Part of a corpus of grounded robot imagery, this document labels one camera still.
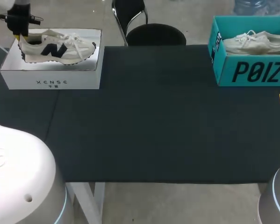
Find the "shoelace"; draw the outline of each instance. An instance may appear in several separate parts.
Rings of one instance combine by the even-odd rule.
[[[78,52],[80,58],[83,58],[79,46],[78,46],[78,42],[81,42],[81,38],[76,34],[70,34],[70,35],[61,35],[59,36],[60,41],[59,43],[67,43],[67,44],[71,44],[75,46],[76,51]]]
[[[253,33],[253,35],[256,35],[256,33],[255,33],[253,30],[249,30],[248,33],[244,33],[244,34],[241,34],[241,35],[237,35],[237,36],[235,37],[235,39],[236,39],[237,41],[244,42],[244,43],[243,43],[243,46],[244,46],[247,42],[249,42],[250,40],[255,41],[255,40],[256,40],[256,37],[254,37],[253,35],[249,35],[249,33]]]

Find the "sneaker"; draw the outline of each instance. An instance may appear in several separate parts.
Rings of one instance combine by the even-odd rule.
[[[280,35],[266,31],[256,34],[250,30],[247,34],[223,40],[227,54],[230,55],[280,55]]]
[[[27,63],[55,61],[62,64],[76,64],[89,58],[96,44],[76,34],[64,35],[46,30],[41,34],[20,36],[19,47]]]

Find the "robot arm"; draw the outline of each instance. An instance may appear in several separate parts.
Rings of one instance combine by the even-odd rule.
[[[29,24],[40,25],[41,19],[30,14],[30,0],[0,0],[0,9],[7,10],[7,14],[0,14],[0,19],[7,23],[13,35],[29,35]]]

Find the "chair seat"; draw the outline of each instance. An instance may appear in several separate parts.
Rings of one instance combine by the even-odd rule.
[[[178,29],[165,25],[150,23],[131,30],[127,37],[129,46],[186,45],[185,36]]]

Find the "teal shoe box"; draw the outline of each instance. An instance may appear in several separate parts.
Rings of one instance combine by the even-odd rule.
[[[223,40],[254,30],[280,35],[280,16],[215,16],[208,43],[219,86],[280,86],[280,55],[227,55]]]

